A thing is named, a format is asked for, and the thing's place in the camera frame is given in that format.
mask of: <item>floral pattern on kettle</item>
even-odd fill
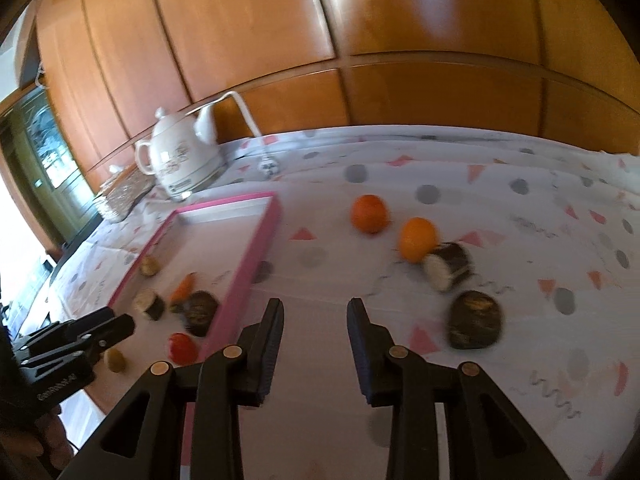
[[[183,162],[189,160],[189,145],[186,142],[178,144],[174,150],[173,156],[164,163],[162,169],[158,172],[159,176],[165,176],[180,170]]]

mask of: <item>human hand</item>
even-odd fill
[[[36,427],[40,430],[44,441],[49,447],[49,460],[56,469],[63,470],[73,458],[73,450],[66,439],[66,430],[59,414],[62,409],[56,406],[51,413],[42,416],[36,421]],[[42,456],[44,449],[38,439],[29,433],[15,430],[0,430],[0,444],[11,457],[17,457],[20,462],[18,467],[34,467],[33,463]]]

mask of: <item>wooden wall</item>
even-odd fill
[[[638,154],[640,64],[598,0],[43,0],[49,97],[92,187],[154,111],[233,88],[266,133],[418,123]],[[216,105],[221,141],[248,136]]]

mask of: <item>orange fruit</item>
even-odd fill
[[[389,211],[379,196],[363,195],[351,207],[351,223],[358,231],[373,235],[389,224]]]
[[[412,264],[419,264],[436,248],[439,238],[438,229],[427,219],[411,218],[402,226],[398,250],[405,260]]]

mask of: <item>pink tray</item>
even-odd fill
[[[246,296],[280,218],[275,193],[241,195],[186,206],[174,211],[159,227],[111,297],[116,314],[131,314],[135,333],[116,347],[127,359],[127,369],[114,374],[103,362],[86,391],[107,413],[149,366],[168,360],[166,341],[185,332],[180,317],[168,309],[168,299],[188,272],[197,272],[195,290],[211,292],[220,306],[204,338],[192,337],[203,360],[238,338]],[[153,254],[161,271],[152,278],[140,273],[142,257]],[[142,288],[156,291],[166,302],[161,319],[152,321],[134,311],[132,302]]]

